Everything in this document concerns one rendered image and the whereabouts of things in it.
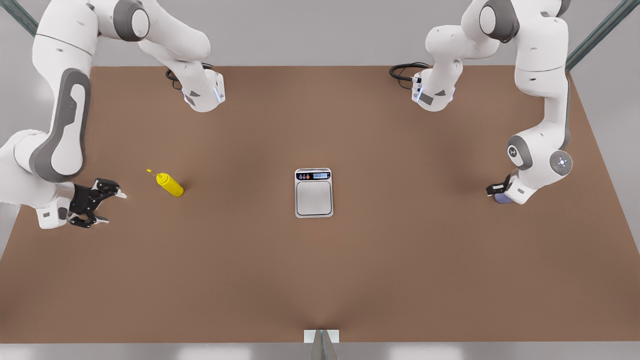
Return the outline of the yellow sauce bottle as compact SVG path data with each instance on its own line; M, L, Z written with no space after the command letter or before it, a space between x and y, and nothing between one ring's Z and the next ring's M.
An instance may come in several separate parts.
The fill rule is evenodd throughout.
M185 189L183 189L183 187L178 182L176 182L176 180L174 180L174 178L169 174L153 173L151 169L146 169L146 171L155 176L157 184L172 196L180 198L185 193Z

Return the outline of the silver kitchen scale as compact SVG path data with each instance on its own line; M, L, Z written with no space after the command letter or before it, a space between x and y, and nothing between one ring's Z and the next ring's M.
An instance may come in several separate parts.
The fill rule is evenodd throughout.
M295 216L322 218L334 214L332 171L307 168L295 171Z

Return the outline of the silver frame post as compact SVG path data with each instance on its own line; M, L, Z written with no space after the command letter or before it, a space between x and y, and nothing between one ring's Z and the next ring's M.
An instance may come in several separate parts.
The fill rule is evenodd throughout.
M305 344L311 344L310 360L338 360L334 343L339 342L338 329L306 329Z
M571 71L638 6L640 6L640 0L621 0L617 7L569 54L566 60L566 71Z
M18 3L18 0L0 0L2 7L23 29L35 37L39 23Z

